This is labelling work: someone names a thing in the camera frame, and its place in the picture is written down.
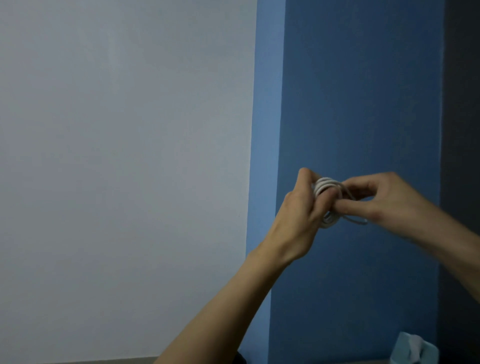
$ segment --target white cable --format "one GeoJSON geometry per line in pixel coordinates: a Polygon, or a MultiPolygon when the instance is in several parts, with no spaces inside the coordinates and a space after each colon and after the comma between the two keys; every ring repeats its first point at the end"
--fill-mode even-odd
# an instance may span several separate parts
{"type": "MultiPolygon", "coordinates": [[[[351,194],[351,192],[348,190],[347,187],[345,187],[339,181],[332,180],[331,178],[328,178],[328,177],[323,177],[319,179],[317,182],[315,182],[313,186],[313,194],[315,198],[317,198],[319,194],[321,194],[323,191],[327,190],[330,187],[336,188],[336,190],[338,191],[338,199],[342,199],[344,198],[344,196],[346,196],[350,200],[355,201],[355,198],[353,197],[353,195],[351,194]]],[[[327,214],[322,219],[322,223],[320,227],[322,229],[328,229],[329,227],[334,226],[337,223],[337,221],[340,219],[340,217],[343,217],[345,220],[348,220],[355,224],[359,224],[359,225],[368,224],[368,221],[366,219],[355,220],[347,216],[340,215],[334,211],[328,211],[327,214]]]]}

